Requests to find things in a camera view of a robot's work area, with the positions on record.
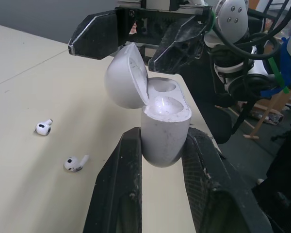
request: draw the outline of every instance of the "case lid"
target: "case lid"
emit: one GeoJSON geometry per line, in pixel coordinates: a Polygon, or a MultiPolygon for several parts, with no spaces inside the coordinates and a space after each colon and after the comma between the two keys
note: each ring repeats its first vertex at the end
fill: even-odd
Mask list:
{"type": "Polygon", "coordinates": [[[137,109],[148,105],[148,75],[134,43],[123,47],[110,63],[105,87],[110,98],[121,107],[137,109]]]}

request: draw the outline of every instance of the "wireless earbud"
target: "wireless earbud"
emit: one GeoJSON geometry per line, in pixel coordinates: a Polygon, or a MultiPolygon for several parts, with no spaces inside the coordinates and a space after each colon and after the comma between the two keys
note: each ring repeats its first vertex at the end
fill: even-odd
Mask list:
{"type": "Polygon", "coordinates": [[[86,162],[89,159],[89,155],[85,155],[81,162],[78,161],[76,157],[70,157],[67,159],[67,161],[64,164],[64,167],[72,172],[77,172],[82,170],[83,166],[86,164],[86,162]]]}
{"type": "Polygon", "coordinates": [[[47,136],[50,132],[50,126],[52,123],[52,119],[49,119],[46,122],[40,122],[35,127],[35,131],[40,135],[47,136]]]}

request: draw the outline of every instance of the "table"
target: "table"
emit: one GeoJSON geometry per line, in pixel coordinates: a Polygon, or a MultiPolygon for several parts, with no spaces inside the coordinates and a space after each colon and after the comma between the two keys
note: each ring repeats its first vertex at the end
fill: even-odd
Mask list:
{"type": "MultiPolygon", "coordinates": [[[[112,59],[74,57],[66,44],[0,26],[0,233],[82,232],[100,169],[122,133],[140,126],[140,109],[118,107],[105,92],[112,59]],[[35,134],[49,118],[50,135],[35,134]],[[85,154],[82,171],[64,170],[68,157],[85,154]]],[[[192,127],[211,136],[183,79],[149,73],[158,75],[180,84],[192,127]]],[[[142,175],[143,233],[195,232],[181,161],[143,160],[142,175]]]]}

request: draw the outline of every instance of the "cable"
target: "cable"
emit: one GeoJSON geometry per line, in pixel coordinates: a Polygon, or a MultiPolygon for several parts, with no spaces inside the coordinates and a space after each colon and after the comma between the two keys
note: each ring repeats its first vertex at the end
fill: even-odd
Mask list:
{"type": "MultiPolygon", "coordinates": [[[[219,39],[224,43],[224,45],[218,45],[216,46],[213,50],[211,50],[211,52],[216,52],[217,50],[223,50],[226,49],[226,47],[228,47],[228,49],[230,49],[234,54],[243,57],[243,58],[250,58],[253,60],[265,60],[268,59],[270,57],[274,57],[276,55],[277,52],[279,52],[280,50],[280,44],[279,42],[274,38],[270,38],[270,42],[274,45],[274,49],[268,53],[268,54],[251,54],[249,52],[246,52],[240,48],[238,48],[237,46],[235,46],[234,44],[232,44],[231,42],[229,42],[221,33],[220,29],[218,28],[217,25],[214,25],[213,27],[213,31],[217,34],[217,36],[219,37],[219,39]]],[[[256,33],[256,35],[252,35],[251,38],[255,38],[258,37],[260,33],[256,33]]]]}

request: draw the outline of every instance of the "earbud charging case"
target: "earbud charging case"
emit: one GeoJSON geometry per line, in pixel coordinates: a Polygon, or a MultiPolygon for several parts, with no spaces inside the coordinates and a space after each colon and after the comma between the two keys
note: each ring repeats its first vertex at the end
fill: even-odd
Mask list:
{"type": "Polygon", "coordinates": [[[119,106],[142,108],[141,141],[144,158],[167,167],[180,158],[192,112],[178,83],[167,78],[148,78],[134,43],[122,48],[105,74],[105,87],[119,106]]]}

